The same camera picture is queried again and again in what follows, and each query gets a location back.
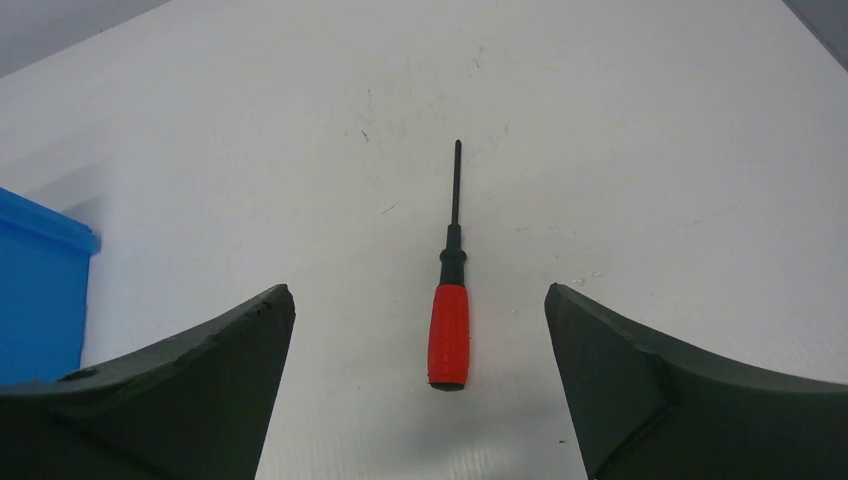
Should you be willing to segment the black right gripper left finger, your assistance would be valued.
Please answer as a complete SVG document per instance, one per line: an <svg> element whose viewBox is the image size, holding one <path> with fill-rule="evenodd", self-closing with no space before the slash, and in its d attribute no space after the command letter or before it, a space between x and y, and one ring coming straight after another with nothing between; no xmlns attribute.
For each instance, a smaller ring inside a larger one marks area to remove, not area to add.
<svg viewBox="0 0 848 480"><path fill-rule="evenodd" d="M57 381L1 391L5 479L252 479L295 324L288 287Z"/></svg>

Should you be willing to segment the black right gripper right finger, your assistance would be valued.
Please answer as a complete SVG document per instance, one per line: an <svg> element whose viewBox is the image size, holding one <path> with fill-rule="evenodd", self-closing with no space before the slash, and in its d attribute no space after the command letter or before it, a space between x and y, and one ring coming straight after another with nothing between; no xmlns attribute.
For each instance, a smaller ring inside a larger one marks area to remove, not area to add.
<svg viewBox="0 0 848 480"><path fill-rule="evenodd" d="M554 284L544 302L591 479L843 479L847 388L741 363Z"/></svg>

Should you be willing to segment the red and black screwdriver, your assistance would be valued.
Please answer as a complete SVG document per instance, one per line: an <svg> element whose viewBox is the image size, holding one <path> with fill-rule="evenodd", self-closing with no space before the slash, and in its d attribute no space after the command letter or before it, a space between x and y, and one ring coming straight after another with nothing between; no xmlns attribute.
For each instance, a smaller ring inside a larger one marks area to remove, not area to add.
<svg viewBox="0 0 848 480"><path fill-rule="evenodd" d="M462 142L455 141L451 219L445 248L439 255L439 284L435 290L427 351L429 385L440 391L465 388L470 367L470 308L465 286L467 255L459 222Z"/></svg>

